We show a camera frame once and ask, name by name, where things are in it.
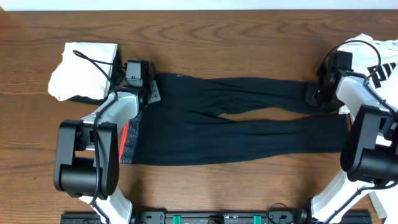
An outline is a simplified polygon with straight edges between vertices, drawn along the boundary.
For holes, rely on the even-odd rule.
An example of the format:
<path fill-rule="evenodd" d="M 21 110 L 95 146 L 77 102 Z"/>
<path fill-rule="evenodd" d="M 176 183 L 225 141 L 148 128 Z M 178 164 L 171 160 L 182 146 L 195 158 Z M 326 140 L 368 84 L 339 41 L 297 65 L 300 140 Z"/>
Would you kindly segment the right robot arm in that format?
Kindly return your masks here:
<path fill-rule="evenodd" d="M 330 52 L 307 88 L 305 102 L 322 109 L 347 106 L 353 117 L 341 150 L 341 170 L 297 215 L 297 223 L 344 223 L 363 196 L 397 186 L 397 111 L 352 69 L 350 52 Z"/>

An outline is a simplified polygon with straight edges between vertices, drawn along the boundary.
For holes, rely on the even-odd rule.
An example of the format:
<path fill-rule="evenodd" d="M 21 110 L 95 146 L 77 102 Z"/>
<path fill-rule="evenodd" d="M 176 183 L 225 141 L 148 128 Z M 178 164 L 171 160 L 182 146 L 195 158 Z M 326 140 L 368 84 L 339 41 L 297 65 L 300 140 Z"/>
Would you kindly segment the black pants red waistband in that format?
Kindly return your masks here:
<path fill-rule="evenodd" d="M 155 76 L 160 100 L 129 121 L 120 161 L 195 166 L 343 147 L 343 114 L 306 105 L 306 83 L 268 78 Z"/>

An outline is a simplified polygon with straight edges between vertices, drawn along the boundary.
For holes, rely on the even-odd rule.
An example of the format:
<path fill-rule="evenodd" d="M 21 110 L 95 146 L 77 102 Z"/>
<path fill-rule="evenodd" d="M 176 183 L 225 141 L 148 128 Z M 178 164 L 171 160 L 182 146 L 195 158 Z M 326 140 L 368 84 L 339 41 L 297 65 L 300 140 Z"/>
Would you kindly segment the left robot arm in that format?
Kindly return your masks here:
<path fill-rule="evenodd" d="M 130 120 L 140 120 L 152 96 L 154 69 L 148 61 L 130 60 L 125 72 L 120 86 L 94 112 L 60 124 L 54 186 L 94 211 L 62 215 L 61 223 L 136 221 L 132 202 L 118 187 L 118 136 Z"/>

